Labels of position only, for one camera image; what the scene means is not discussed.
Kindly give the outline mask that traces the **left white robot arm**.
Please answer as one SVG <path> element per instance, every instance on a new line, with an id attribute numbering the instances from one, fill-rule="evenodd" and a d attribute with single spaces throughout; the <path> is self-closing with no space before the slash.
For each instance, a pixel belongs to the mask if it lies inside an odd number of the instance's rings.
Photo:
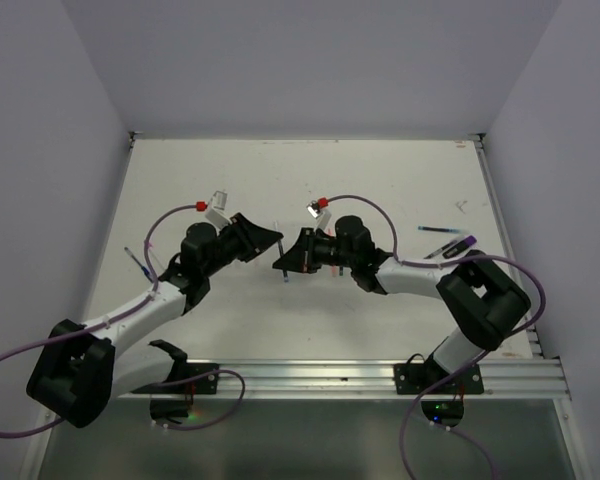
<path id="1" fill-rule="evenodd" d="M 210 280 L 235 261 L 248 263 L 280 242 L 282 233 L 242 214 L 188 227 L 178 253 L 137 299 L 82 324 L 56 324 L 26 385 L 27 395 L 76 428 L 92 423 L 109 401 L 145 387 L 173 393 L 206 378 L 187 354 L 165 340 L 149 342 L 142 360 L 125 353 L 176 320 L 210 292 Z"/>

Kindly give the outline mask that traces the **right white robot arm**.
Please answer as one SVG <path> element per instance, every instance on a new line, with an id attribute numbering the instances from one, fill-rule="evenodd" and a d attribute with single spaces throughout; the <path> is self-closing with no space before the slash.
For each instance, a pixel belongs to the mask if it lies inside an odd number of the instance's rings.
<path id="1" fill-rule="evenodd" d="M 375 245 L 357 216 L 340 218 L 333 235 L 303 228 L 272 267 L 314 274 L 325 265 L 348 269 L 367 293 L 412 294 L 444 303 L 456 329 L 424 361 L 422 374 L 429 387 L 441 393 L 460 382 L 460 369 L 496 350 L 531 307 L 529 296 L 482 252 L 471 250 L 450 267 L 403 265 Z"/>

